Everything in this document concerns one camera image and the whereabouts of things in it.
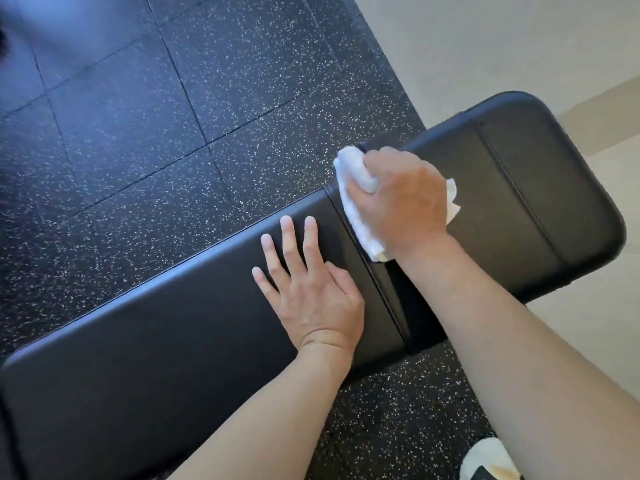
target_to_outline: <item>beige floor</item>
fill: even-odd
[[[640,0],[356,2],[425,126],[520,89],[588,155],[628,244],[531,309],[640,398]]]

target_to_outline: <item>cleaning cloth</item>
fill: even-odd
[[[350,175],[366,193],[372,194],[378,188],[376,179],[371,176],[364,165],[364,153],[355,146],[347,146],[338,152],[337,158],[333,161],[333,167],[338,177],[338,188],[340,189],[344,213],[347,215],[347,219],[369,259],[375,262],[386,262],[393,259],[392,256],[389,256],[382,243],[372,234],[369,227],[364,224],[357,207],[347,193],[347,175]],[[460,207],[453,203],[457,192],[453,178],[448,179],[447,224],[453,220],[460,210]]]

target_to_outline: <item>sneaker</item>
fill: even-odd
[[[460,466],[460,480],[524,480],[498,438],[478,441]]]

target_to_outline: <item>white towel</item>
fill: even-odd
[[[367,167],[364,165],[364,153],[355,146],[347,146],[338,152],[337,158],[333,161],[333,167],[338,176],[338,188],[340,189],[340,198],[342,199],[344,213],[347,215],[347,219],[360,245],[362,245],[362,248],[369,256],[369,259],[375,262],[386,262],[393,259],[393,257],[389,256],[382,243],[371,233],[369,227],[364,224],[358,209],[347,193],[347,174],[350,175],[366,193],[372,194],[378,188],[376,179],[371,176]],[[453,220],[460,210],[460,207],[453,203],[457,192],[458,190],[453,178],[448,179],[447,224]]]

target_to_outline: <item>person's left arm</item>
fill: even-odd
[[[333,400],[353,361],[362,335],[364,300],[347,271],[325,263],[317,224],[305,220],[302,261],[293,222],[282,226],[283,254],[271,236],[261,238],[267,268],[253,277],[276,311],[296,359],[231,416],[170,480],[302,479]]]

